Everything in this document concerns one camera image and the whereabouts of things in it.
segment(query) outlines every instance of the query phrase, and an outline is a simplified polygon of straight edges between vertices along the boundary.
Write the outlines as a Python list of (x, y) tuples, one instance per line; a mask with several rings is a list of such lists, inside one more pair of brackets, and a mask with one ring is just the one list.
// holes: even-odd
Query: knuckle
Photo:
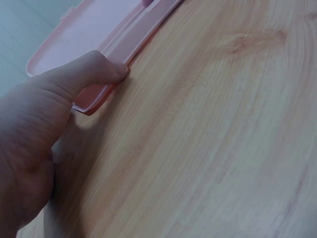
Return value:
[(88, 54), (91, 57), (92, 63), (95, 65), (101, 65), (106, 60), (105, 56), (99, 51), (90, 51)]

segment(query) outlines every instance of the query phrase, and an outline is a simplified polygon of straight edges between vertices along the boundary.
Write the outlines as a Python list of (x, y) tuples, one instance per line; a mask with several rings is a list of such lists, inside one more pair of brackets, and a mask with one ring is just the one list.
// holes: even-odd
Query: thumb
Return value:
[(93, 84), (114, 84), (128, 74), (128, 67), (112, 63), (98, 51), (91, 51), (80, 58), (39, 76), (33, 83), (73, 102), (79, 93)]

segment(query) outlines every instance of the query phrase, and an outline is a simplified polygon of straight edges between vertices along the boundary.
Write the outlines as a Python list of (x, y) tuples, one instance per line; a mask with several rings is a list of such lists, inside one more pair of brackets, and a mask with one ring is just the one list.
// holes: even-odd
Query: pink plastic container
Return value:
[[(98, 50), (113, 62), (130, 63), (181, 0), (83, 0), (60, 19), (26, 66), (29, 76)], [(84, 89), (73, 104), (91, 115), (110, 94), (110, 85)]]

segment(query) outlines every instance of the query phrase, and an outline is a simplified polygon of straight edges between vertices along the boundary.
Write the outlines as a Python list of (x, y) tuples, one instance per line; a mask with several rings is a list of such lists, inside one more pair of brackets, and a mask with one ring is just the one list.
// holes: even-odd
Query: hand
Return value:
[(93, 51), (0, 98), (0, 234), (15, 236), (48, 202), (54, 177), (51, 147), (78, 94), (95, 83), (118, 83), (127, 73), (127, 66)]

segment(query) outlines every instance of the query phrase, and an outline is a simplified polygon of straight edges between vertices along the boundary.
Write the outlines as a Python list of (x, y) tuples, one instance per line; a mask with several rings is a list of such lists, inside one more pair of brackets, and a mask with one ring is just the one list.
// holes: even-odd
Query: wooden table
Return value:
[(184, 1), (19, 237), (316, 237), (316, 43), (315, 0)]

